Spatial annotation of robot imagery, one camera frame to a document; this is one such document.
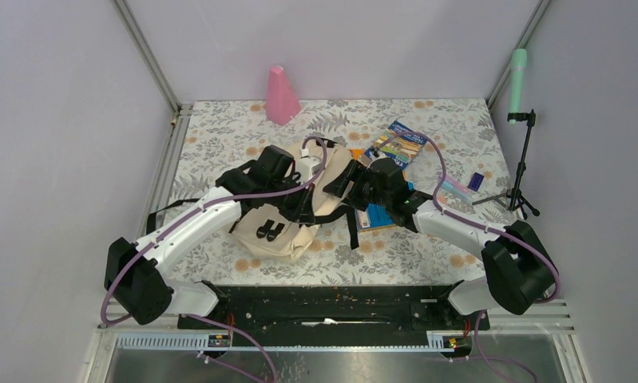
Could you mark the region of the purple toy brick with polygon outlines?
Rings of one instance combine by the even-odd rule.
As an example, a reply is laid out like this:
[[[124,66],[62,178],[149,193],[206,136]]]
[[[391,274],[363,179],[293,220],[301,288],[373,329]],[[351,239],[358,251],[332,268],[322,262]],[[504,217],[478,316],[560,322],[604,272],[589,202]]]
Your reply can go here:
[[[485,177],[482,174],[480,174],[478,172],[475,172],[471,176],[470,181],[469,181],[469,183],[467,185],[468,189],[470,189],[473,192],[475,192],[475,191],[478,192],[480,190],[480,188],[481,188],[481,185],[482,185],[484,179],[485,179]]]

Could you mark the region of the orange paperback book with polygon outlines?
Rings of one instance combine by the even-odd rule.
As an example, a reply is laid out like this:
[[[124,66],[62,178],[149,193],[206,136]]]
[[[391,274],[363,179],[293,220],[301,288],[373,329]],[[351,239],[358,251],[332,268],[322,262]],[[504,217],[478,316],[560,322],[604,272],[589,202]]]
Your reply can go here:
[[[363,154],[365,153],[364,149],[355,149],[355,148],[350,148],[350,153],[351,156],[354,160],[361,160]]]

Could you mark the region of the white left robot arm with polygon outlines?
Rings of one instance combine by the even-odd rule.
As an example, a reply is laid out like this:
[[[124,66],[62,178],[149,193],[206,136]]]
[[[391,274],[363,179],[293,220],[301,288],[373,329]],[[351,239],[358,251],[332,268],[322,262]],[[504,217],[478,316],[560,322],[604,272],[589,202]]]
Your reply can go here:
[[[210,287],[172,280],[168,273],[252,209],[288,207],[291,198],[311,190],[325,167],[324,156],[295,159],[277,147],[266,148],[258,159],[224,172],[215,187],[163,227],[134,242],[117,239],[108,250],[102,322],[115,326],[133,319],[146,325],[163,314],[195,314],[207,327],[223,325],[228,308]]]

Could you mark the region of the dark blue treehouse book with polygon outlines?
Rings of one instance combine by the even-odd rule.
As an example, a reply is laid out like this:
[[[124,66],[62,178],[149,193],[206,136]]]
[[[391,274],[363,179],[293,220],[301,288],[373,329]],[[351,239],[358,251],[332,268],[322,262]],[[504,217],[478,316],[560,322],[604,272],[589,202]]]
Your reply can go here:
[[[427,143],[425,137],[415,135],[412,129],[396,120],[359,156],[359,160],[370,165],[375,160],[391,158],[405,171]]]

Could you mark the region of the light blue highlighter pen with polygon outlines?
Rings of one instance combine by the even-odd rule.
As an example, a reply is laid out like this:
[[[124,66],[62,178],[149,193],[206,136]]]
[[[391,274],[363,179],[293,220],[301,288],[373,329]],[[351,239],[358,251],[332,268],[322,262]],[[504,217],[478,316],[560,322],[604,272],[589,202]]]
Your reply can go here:
[[[449,192],[452,195],[455,195],[456,197],[458,197],[460,200],[462,200],[463,202],[471,205],[473,203],[473,198],[472,195],[469,193],[466,193],[465,191],[461,190],[460,188],[456,188],[453,184],[450,184],[446,181],[443,182],[442,184],[442,189]]]

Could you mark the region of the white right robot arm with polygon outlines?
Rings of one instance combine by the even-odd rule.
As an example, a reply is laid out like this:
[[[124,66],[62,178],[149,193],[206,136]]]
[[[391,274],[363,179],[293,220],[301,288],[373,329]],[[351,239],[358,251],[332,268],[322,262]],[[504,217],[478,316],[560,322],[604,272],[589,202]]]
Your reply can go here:
[[[498,307],[521,315],[545,301],[545,292],[560,281],[527,222],[517,219],[499,227],[443,207],[433,195],[411,187],[392,159],[368,167],[351,160],[322,190],[356,210],[371,204],[383,207],[396,225],[442,239],[482,261],[484,276],[459,282],[439,305],[438,318],[445,327],[457,329],[470,314]]]

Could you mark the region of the pink cone block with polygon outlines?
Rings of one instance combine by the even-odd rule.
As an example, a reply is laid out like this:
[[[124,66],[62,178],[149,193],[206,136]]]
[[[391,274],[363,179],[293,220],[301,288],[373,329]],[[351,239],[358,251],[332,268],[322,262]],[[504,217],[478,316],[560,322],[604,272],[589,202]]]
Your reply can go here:
[[[272,66],[267,75],[266,116],[278,125],[286,125],[302,110],[284,68]]]

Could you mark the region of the pink highlighter pen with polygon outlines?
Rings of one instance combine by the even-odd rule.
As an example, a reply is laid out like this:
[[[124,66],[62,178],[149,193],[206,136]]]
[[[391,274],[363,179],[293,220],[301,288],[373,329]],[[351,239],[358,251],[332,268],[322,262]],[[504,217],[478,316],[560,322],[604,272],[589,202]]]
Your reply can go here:
[[[456,179],[452,178],[451,176],[446,176],[444,179],[448,184],[450,184],[454,189],[467,194],[467,195],[472,195],[474,193],[473,190],[469,189],[467,186],[459,183],[458,181],[456,181]]]

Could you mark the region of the light blue paperback book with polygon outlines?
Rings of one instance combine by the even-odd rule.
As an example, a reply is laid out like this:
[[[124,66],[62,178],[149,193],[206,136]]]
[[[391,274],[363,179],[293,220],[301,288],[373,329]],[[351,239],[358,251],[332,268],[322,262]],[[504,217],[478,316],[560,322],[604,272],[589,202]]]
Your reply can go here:
[[[405,182],[405,187],[401,186],[378,186],[373,185],[372,203],[365,211],[355,210],[356,224],[359,231],[378,230],[396,226],[396,222],[390,217],[387,207],[393,202],[400,200],[406,192],[414,188],[412,182]]]

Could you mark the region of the black tripod stand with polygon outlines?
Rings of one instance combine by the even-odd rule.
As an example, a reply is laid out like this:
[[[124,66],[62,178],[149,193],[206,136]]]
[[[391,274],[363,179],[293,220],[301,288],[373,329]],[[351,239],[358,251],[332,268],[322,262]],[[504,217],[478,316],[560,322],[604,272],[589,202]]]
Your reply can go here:
[[[526,155],[532,131],[536,124],[537,114],[533,109],[531,109],[529,112],[508,113],[507,117],[508,120],[511,120],[511,118],[513,118],[516,122],[526,123],[524,144],[521,150],[520,159],[517,163],[517,169],[515,172],[513,184],[511,187],[506,188],[501,194],[492,195],[484,199],[473,201],[472,205],[477,206],[482,203],[494,201],[507,211],[520,211],[523,219],[528,219],[530,215],[538,217],[541,215],[541,212],[525,198],[521,190],[521,183],[526,170]]]

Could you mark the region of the beige canvas backpack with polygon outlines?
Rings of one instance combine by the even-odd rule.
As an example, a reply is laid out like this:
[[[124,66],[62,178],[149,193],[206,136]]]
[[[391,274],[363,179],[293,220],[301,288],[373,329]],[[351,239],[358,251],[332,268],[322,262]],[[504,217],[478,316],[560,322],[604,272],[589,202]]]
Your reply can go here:
[[[355,219],[368,207],[368,195],[348,195],[365,169],[350,149],[325,138],[309,137],[288,149],[269,145],[224,172],[175,219],[148,227],[132,248],[168,267],[227,228],[255,255],[296,259],[319,226],[344,215]]]

